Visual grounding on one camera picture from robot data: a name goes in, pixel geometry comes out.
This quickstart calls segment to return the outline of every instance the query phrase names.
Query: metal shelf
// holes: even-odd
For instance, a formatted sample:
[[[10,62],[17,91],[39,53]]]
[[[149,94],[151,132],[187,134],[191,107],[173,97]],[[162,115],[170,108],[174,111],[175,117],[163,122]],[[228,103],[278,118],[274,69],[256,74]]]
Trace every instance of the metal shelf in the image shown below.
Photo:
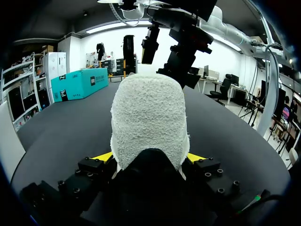
[[[13,121],[13,124],[15,124],[17,121],[19,121],[24,115],[28,114],[33,108],[37,107],[38,104],[35,104],[34,106],[32,106],[31,108],[29,108],[28,110],[26,110],[26,112],[24,112],[23,114],[21,114],[16,120]]]
[[[45,79],[46,77],[42,77],[42,78],[39,78],[39,79],[36,79],[36,81],[40,81],[42,79]]]
[[[30,76],[30,75],[32,75],[32,74],[33,74],[33,72],[29,72],[29,73],[26,73],[26,74],[22,74],[22,75],[20,75],[18,78],[15,78],[15,79],[13,79],[12,81],[9,81],[8,83],[4,84],[3,87],[2,87],[2,89],[4,89],[5,87],[11,85],[12,83],[15,83],[16,81],[19,81],[19,80],[21,80],[21,79],[23,79],[23,78],[26,78],[26,77],[28,77],[28,76]]]
[[[18,70],[18,69],[24,68],[24,67],[26,67],[27,65],[32,64],[32,63],[33,63],[33,60],[32,60],[32,61],[25,62],[25,63],[22,63],[22,64],[19,64],[19,65],[16,65],[16,66],[13,66],[13,67],[8,68],[8,69],[6,69],[5,71],[3,71],[2,74],[5,74],[5,73],[10,72],[10,71],[14,71],[14,70]]]

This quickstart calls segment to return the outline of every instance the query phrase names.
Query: white robotic arm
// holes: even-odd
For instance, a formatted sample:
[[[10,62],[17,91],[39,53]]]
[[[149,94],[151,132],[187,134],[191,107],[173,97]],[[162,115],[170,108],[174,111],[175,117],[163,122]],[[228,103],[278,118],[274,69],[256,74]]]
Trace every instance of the white robotic arm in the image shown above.
[[[223,37],[238,46],[242,53],[247,56],[262,59],[266,57],[265,46],[260,46],[261,43],[247,36],[236,27],[222,22],[222,10],[217,6],[214,7],[208,22],[203,19],[200,20],[200,28],[203,31]],[[271,50],[275,54],[278,63],[290,66],[289,58],[287,57],[285,59],[285,53],[283,51],[276,48],[271,48]]]

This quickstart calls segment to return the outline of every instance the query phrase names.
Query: computer monitor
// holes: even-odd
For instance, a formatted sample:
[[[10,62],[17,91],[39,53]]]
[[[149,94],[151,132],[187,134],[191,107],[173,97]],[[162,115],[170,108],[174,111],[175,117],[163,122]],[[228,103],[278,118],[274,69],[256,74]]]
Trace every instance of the computer monitor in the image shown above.
[[[266,90],[265,83],[266,82],[264,80],[261,81],[261,93],[260,93],[260,97],[258,98],[259,103],[261,103],[262,106],[265,106],[265,90]],[[274,115],[276,115],[278,119],[280,119],[282,115],[282,111],[285,103],[285,96],[286,96],[286,92],[279,88],[278,103],[274,111]]]
[[[239,86],[239,77],[237,77],[236,75],[231,75],[231,83],[236,85],[236,86]]]
[[[208,65],[204,67],[204,75],[203,76],[204,77],[208,77],[209,76],[209,66]]]

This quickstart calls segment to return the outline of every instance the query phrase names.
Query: shelving unit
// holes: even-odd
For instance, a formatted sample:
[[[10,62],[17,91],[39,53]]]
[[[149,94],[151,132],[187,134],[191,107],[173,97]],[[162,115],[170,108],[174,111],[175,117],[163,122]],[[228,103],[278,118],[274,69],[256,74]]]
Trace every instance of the shelving unit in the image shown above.
[[[24,78],[30,76],[30,75],[33,75],[33,72],[25,73],[25,74],[19,76],[18,78],[15,78],[15,79],[13,79],[12,81],[9,81],[8,83],[6,83],[6,84],[3,85],[3,89],[4,89],[5,87],[7,87],[7,86],[10,86],[11,84],[13,84],[13,83],[15,83],[15,82],[17,82],[17,81],[20,81],[20,80],[22,80],[22,79],[24,79]]]
[[[38,67],[38,66],[43,66],[43,72],[42,73],[45,73],[45,68],[44,68],[44,65],[45,65],[45,51],[43,51],[42,53],[40,54],[34,54],[34,58],[43,58],[43,62],[40,62],[39,65],[35,65],[35,67]],[[47,91],[47,96],[48,96],[48,101],[49,101],[49,105],[51,105],[51,101],[50,101],[50,96],[49,96],[49,91],[48,91],[48,83],[46,81],[46,75],[42,78],[36,78],[36,76],[34,77],[34,84],[37,85],[37,82],[42,82],[42,81],[45,81],[45,84],[46,84],[46,91]]]
[[[2,74],[5,74],[5,73],[10,72],[10,71],[20,70],[22,68],[27,67],[29,64],[33,64],[33,63],[34,63],[34,60],[28,61],[28,62],[25,62],[25,63],[21,63],[19,65],[16,65],[16,66],[13,66],[11,68],[6,69],[5,71],[2,72]]]
[[[13,121],[13,124],[16,124],[23,116],[27,115],[32,109],[34,109],[35,107],[37,107],[38,104],[35,104],[34,106],[28,108],[28,110],[26,110],[23,114],[21,114],[16,120]]]
[[[42,79],[45,79],[46,77],[42,77],[42,78],[39,78],[39,79],[36,79],[36,81],[40,81]]]
[[[43,57],[45,56],[45,53],[41,53],[41,54],[34,54],[33,53],[33,56],[32,56],[32,60],[31,61],[28,61],[28,62],[24,62],[24,63],[21,63],[21,64],[18,64],[16,66],[13,66],[11,68],[8,68],[6,70],[2,70],[2,73],[1,73],[1,83],[0,83],[0,95],[1,95],[1,101],[4,102],[5,100],[8,101],[9,103],[9,106],[10,106],[10,100],[8,98],[8,92],[12,89],[14,89],[15,87],[20,87],[20,93],[21,93],[21,100],[22,100],[22,106],[20,106],[21,108],[23,107],[24,109],[24,113],[21,114],[18,118],[14,119],[13,121],[13,124],[16,126],[17,123],[19,121],[21,121],[21,119],[28,115],[34,108],[37,108],[38,111],[41,111],[41,106],[40,106],[40,100],[39,100],[39,96],[38,96],[38,88],[37,88],[37,82],[42,82],[43,79],[45,79],[46,77],[42,77],[42,78],[38,78],[36,79],[36,72],[35,72],[35,68],[37,68],[38,66],[43,66],[43,63],[40,62],[39,60],[39,57]],[[22,70],[23,68],[26,68],[28,67],[29,69],[29,72],[27,73],[23,73],[21,75],[19,75],[17,78],[9,81],[9,82],[6,82],[5,83],[5,79],[7,79],[6,75],[7,73],[14,73],[15,71],[18,71],[18,70]],[[34,94],[35,95],[35,98],[36,98],[36,104],[31,106],[29,109],[25,110],[25,107],[24,107],[24,99],[23,96],[22,96],[22,89],[21,89],[21,81],[24,80],[24,79],[27,79],[27,78],[30,78],[30,76],[32,76],[32,81],[33,81],[33,92],[32,90],[30,90],[31,94]]]

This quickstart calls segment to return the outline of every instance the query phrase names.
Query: ceiling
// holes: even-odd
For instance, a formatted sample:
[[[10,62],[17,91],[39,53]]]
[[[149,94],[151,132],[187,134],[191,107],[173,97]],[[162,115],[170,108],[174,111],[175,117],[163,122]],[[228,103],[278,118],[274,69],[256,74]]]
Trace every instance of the ceiling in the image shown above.
[[[247,0],[218,0],[216,5],[222,9],[224,23],[237,27],[248,36],[266,40],[258,13]],[[115,20],[109,5],[99,4],[96,0],[50,0],[32,15],[18,39],[60,39],[69,32],[80,32]]]

